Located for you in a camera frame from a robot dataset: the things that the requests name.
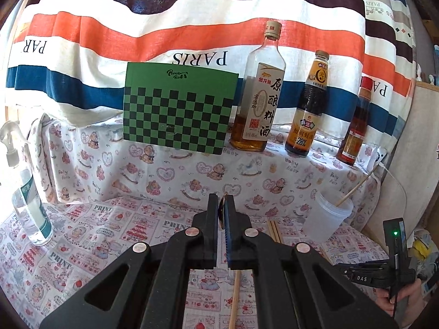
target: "tablecloth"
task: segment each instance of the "tablecloth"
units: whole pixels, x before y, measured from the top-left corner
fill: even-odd
[[[317,191],[349,192],[365,172],[372,148],[364,145],[355,167],[338,161],[333,140],[315,140],[306,158],[285,151],[288,131],[274,127],[264,152],[244,152],[228,139],[222,155],[202,154],[122,139],[122,117],[75,128],[44,115],[34,122],[29,141],[43,201],[91,203],[121,195],[183,208],[202,209],[209,193],[234,196],[249,215],[307,217]],[[380,183],[373,177],[354,193],[346,220],[361,230],[378,202]]]
[[[200,211],[130,196],[106,202],[45,204],[45,209],[54,227],[53,238],[45,246],[29,242],[14,214],[0,226],[0,286],[31,329],[37,329],[45,316],[135,242],[163,243],[190,227],[193,215]],[[253,227],[266,233],[267,219],[251,216]],[[307,242],[331,263],[386,258],[379,245],[347,224],[327,242],[316,244],[304,234],[297,218],[271,219],[277,221],[286,244]],[[217,267],[190,272],[184,329],[228,327],[234,274],[227,268],[221,230],[219,239]],[[257,328],[251,271],[242,273],[238,314],[236,328]]]

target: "curtain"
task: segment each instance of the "curtain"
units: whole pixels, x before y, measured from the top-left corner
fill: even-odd
[[[343,138],[362,75],[374,80],[366,142],[396,143],[410,109],[414,35],[405,0],[29,0],[7,70],[7,93],[76,126],[120,113],[126,65],[160,62],[238,73],[283,25],[287,63],[274,122],[291,123],[317,49],[330,55],[321,130]]]

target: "round metal pin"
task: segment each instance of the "round metal pin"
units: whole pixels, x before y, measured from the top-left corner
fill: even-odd
[[[200,230],[198,230],[197,228],[188,228],[185,231],[185,234],[187,236],[197,236],[200,233]]]
[[[311,247],[307,243],[298,243],[296,245],[296,249],[298,252],[301,252],[302,254],[307,254],[311,251]]]
[[[245,236],[248,236],[248,237],[255,237],[255,236],[258,236],[259,231],[257,231],[254,228],[248,228],[248,229],[245,229],[244,234],[245,234]]]
[[[137,252],[138,254],[146,251],[147,248],[148,248],[148,245],[145,243],[136,243],[133,245],[133,251]]]

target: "bottle label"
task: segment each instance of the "bottle label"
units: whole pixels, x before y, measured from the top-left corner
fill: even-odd
[[[305,84],[312,86],[317,86],[320,89],[326,90],[326,85],[328,83],[328,64],[321,61],[315,60],[313,66],[309,71],[308,78]]]
[[[259,63],[252,86],[249,113],[242,133],[243,139],[258,141],[268,139],[284,81],[284,73],[282,69]]]
[[[355,130],[349,131],[348,139],[346,140],[345,147],[343,149],[343,156],[356,160],[361,145],[363,144],[364,136],[356,132]]]
[[[21,193],[23,194],[23,198],[25,199],[30,218],[40,229],[43,236],[48,237],[52,230],[52,224],[50,223],[47,217],[46,210],[41,203],[41,199],[36,190],[33,176],[24,186],[21,187]]]
[[[303,151],[308,151],[320,125],[320,116],[297,108],[287,142]]]

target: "beige bottle cap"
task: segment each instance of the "beige bottle cap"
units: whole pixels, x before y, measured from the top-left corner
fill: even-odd
[[[280,38],[280,31],[282,30],[282,24],[277,21],[267,21],[265,26],[265,37]]]
[[[325,51],[318,50],[316,51],[316,56],[324,57],[329,60],[329,53]]]

